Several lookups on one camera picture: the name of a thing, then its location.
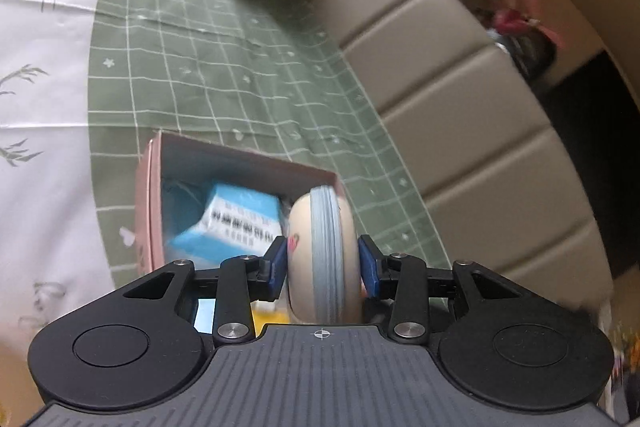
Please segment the cream blue round case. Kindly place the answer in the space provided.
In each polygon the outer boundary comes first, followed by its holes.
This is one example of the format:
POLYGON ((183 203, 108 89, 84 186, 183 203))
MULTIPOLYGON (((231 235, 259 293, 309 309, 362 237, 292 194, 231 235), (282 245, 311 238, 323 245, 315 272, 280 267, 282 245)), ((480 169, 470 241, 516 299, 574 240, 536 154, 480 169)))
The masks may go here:
POLYGON ((352 210, 334 187, 312 188, 288 215, 288 305, 300 323, 361 321, 361 275, 352 210))

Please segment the beige padded headboard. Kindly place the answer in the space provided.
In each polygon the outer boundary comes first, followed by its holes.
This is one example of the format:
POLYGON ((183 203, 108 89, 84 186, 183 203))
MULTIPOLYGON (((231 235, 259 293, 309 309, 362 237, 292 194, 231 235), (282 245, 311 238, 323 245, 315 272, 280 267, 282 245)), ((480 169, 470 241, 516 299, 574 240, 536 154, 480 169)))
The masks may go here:
POLYGON ((569 306, 613 280, 559 135, 459 0, 311 0, 424 199, 450 260, 569 306))

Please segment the pink cardboard box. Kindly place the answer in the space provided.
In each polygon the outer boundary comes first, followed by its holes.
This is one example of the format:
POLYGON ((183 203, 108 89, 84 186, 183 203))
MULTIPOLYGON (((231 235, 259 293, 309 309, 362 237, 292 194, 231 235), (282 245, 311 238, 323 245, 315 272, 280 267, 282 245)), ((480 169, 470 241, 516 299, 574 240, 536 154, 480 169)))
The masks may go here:
POLYGON ((319 185, 346 196, 336 173, 166 131, 146 146, 136 173, 134 249, 141 274, 167 262, 165 247, 202 217, 210 188, 225 183, 295 202, 319 185))

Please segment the blue white medicine box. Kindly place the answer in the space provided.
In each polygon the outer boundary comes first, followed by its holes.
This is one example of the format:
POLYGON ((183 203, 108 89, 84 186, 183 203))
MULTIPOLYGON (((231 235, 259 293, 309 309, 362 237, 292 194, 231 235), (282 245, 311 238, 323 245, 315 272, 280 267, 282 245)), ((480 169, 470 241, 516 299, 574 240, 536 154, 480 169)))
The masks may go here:
POLYGON ((166 257, 189 259, 198 269, 262 257, 282 234, 280 199, 250 188, 213 182, 198 191, 175 183, 165 188, 165 202, 166 257))

